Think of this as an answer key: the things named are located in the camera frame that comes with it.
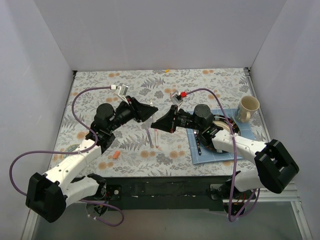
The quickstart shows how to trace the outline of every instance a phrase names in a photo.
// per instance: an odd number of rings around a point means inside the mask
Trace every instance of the table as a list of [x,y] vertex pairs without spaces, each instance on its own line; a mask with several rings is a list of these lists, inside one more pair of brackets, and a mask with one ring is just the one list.
[[[178,90],[190,91],[200,87],[213,90],[224,108],[236,108],[240,99],[252,95],[250,83],[242,68],[224,69],[182,69],[170,70],[134,70],[134,71],[96,71],[77,72],[70,96],[67,101],[61,128],[57,137],[56,151],[73,151],[87,134],[73,117],[71,104],[75,96],[84,89],[103,87],[112,84],[129,86],[127,94],[141,103],[150,103],[150,99],[159,111],[156,118],[163,116],[172,104],[170,93]],[[75,105],[75,113],[88,126],[94,119],[96,108],[102,103],[110,103],[116,108],[120,99],[110,90],[93,90],[83,94]],[[219,106],[208,92],[197,92],[184,98],[182,108],[191,111],[197,104],[207,104],[211,109]],[[96,173],[103,177],[165,177],[165,176],[221,176],[231,175],[233,161],[192,164],[187,132],[177,128],[173,134],[158,131],[160,148],[151,148],[146,128],[152,120],[137,123],[133,120],[114,131],[116,137],[111,147],[91,162],[80,174],[86,176]],[[267,132],[263,120],[256,112],[250,125],[255,138],[267,141]],[[150,129],[155,145],[155,135]],[[118,159],[112,159],[115,151],[120,151]],[[50,168],[59,164],[66,155],[54,155]],[[254,167],[247,160],[239,160],[237,169],[247,171]]]
[[[169,95],[175,89],[189,91],[199,87],[210,88],[215,91],[225,108],[235,108],[240,99],[246,95],[255,95],[248,69],[183,69],[170,70],[141,70],[141,71],[109,71],[109,72],[77,72],[63,116],[61,128],[57,137],[55,150],[72,151],[84,139],[87,132],[78,124],[71,113],[71,103],[74,97],[82,90],[90,87],[102,87],[111,84],[124,83],[130,86],[128,94],[142,103],[149,103],[150,99],[159,108],[157,118],[165,114],[171,105]],[[95,110],[102,103],[111,103],[116,107],[120,101],[112,92],[106,90],[91,91],[84,94],[75,107],[76,114],[87,125],[92,122]],[[206,92],[190,95],[185,98],[183,109],[193,110],[199,103],[208,104],[210,108],[218,107],[215,100]],[[221,239],[232,239],[245,236],[247,233],[253,238],[260,239],[311,239],[311,234],[305,219],[299,195],[294,183],[290,183],[282,194],[274,194],[266,189],[261,190],[259,204],[248,216],[239,222],[230,223],[224,216],[208,213],[208,209],[221,207],[205,196],[205,188],[209,183],[220,181],[223,183],[228,175],[232,174],[232,161],[206,163],[192,165],[191,154],[185,129],[178,129],[170,134],[159,132],[160,149],[150,148],[146,136],[145,127],[151,121],[145,123],[128,122],[115,131],[116,140],[112,146],[99,158],[87,166],[78,177],[96,173],[103,177],[109,177],[108,183],[121,184],[124,188],[123,199],[128,198],[128,188],[137,191],[139,198],[135,200],[151,198],[148,204],[155,202],[150,191],[144,191],[143,185],[137,187],[137,182],[150,184],[159,181],[162,184],[172,184],[171,188],[161,188],[168,194],[160,197],[174,197],[177,191],[193,191],[196,196],[187,196],[191,200],[201,201],[192,206],[178,206],[162,208],[160,202],[156,207],[147,204],[134,208],[132,199],[123,202],[126,220],[115,228],[97,224],[87,217],[86,205],[78,202],[69,206],[65,213],[54,223],[48,223],[36,213],[30,211],[22,239],[102,239],[108,236],[112,239],[212,239],[212,236]],[[265,128],[260,111],[255,113],[250,120],[250,125],[255,138],[259,141],[268,141],[269,135]],[[112,159],[112,154],[121,151],[117,160]],[[54,155],[50,162],[50,168],[60,163],[66,155]],[[253,165],[240,160],[237,169],[246,171]],[[186,188],[174,188],[175,185],[187,183]],[[107,220],[117,222],[119,214],[108,211],[104,215]]]

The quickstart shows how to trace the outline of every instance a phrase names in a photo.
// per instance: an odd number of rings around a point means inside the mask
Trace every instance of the blue placemat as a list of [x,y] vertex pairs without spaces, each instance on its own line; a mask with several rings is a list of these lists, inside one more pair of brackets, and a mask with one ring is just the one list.
[[[249,123],[240,123],[235,120],[234,113],[236,111],[236,108],[230,108],[230,109],[224,109],[225,114],[232,118],[235,123],[238,125],[240,129],[240,134],[242,137],[255,140],[254,134],[252,133],[251,127]],[[216,115],[223,115],[222,111],[220,109],[213,109],[211,112]],[[202,144],[200,144],[201,148],[201,155],[198,154],[196,139],[194,135],[193,129],[186,130],[189,145],[190,145],[190,151],[191,151],[191,157],[192,157],[192,163],[193,164],[204,164],[204,163],[214,163],[214,162],[221,162],[221,161],[230,161],[234,159],[233,153],[213,153],[212,151],[206,149]]]

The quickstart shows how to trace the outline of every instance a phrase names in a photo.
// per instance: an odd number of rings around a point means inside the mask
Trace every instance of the white cable clip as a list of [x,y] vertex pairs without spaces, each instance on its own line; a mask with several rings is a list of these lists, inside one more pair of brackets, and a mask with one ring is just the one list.
[[114,94],[116,96],[118,96],[122,101],[124,101],[125,103],[129,104],[127,98],[126,98],[126,94],[127,94],[127,90],[128,90],[128,86],[124,85],[123,83],[121,83],[117,88],[116,91],[114,92]]
[[78,154],[80,154],[82,157],[86,157],[85,155],[84,155],[84,153],[83,152],[81,152],[81,150],[80,149],[78,149]]

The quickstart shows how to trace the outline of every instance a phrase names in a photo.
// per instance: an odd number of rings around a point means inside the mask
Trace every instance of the handle of mug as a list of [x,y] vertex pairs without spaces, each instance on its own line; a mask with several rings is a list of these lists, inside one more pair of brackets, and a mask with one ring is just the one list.
[[246,112],[246,116],[245,116],[245,120],[244,120],[244,123],[247,123],[249,122],[250,120],[250,117],[251,117],[251,113],[249,111]]

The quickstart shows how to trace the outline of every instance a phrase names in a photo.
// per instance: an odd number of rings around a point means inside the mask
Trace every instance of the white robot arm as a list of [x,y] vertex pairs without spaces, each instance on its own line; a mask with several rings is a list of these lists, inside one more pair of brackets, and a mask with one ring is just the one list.
[[132,119],[144,122],[156,111],[158,108],[140,103],[130,96],[123,96],[116,110],[108,103],[101,104],[90,126],[97,135],[97,144],[91,148],[95,144],[95,136],[90,132],[76,149],[78,154],[68,156],[44,174],[35,173],[29,180],[26,206],[52,223],[74,202],[88,196],[96,200],[103,198],[106,195],[106,180],[103,177],[92,173],[77,182],[72,181],[110,147],[115,140],[115,129]]
[[[151,124],[152,128],[174,133],[177,127],[197,130],[198,140],[208,148],[234,152],[232,135],[214,124],[214,115],[205,104],[195,106],[193,114],[180,108],[181,95],[174,93],[171,97],[174,105],[163,117]],[[281,193],[299,167],[286,148],[278,140],[271,142],[254,141],[235,135],[237,155],[252,162],[256,169],[237,172],[235,190],[232,197],[237,197],[247,190],[267,188],[273,193]],[[231,178],[216,190],[221,198],[228,198],[231,189]]]

